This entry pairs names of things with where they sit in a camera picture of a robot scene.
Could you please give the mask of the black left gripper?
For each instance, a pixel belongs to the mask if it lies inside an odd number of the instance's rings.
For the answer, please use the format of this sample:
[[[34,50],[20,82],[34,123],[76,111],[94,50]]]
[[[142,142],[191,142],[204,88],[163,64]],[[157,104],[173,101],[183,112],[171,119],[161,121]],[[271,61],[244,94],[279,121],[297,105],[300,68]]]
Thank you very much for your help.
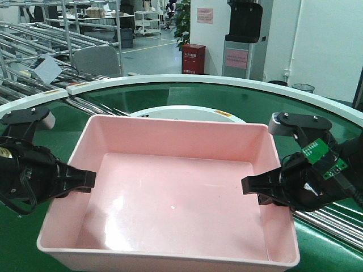
[[[1,136],[1,202],[10,209],[21,208],[15,200],[35,209],[70,192],[91,193],[95,180],[95,172],[61,163],[44,146]]]

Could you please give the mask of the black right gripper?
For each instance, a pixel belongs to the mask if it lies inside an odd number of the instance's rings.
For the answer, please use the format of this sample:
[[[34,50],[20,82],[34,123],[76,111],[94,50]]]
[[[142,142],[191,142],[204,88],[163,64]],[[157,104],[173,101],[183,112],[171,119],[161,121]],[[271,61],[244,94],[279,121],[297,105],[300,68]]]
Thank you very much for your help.
[[[350,188],[344,189],[336,177],[324,179],[301,154],[290,157],[281,168],[241,180],[243,194],[257,194],[258,204],[290,207],[294,211],[315,211],[330,203],[352,198],[357,201],[357,149],[338,149],[339,157],[348,164],[341,176]]]

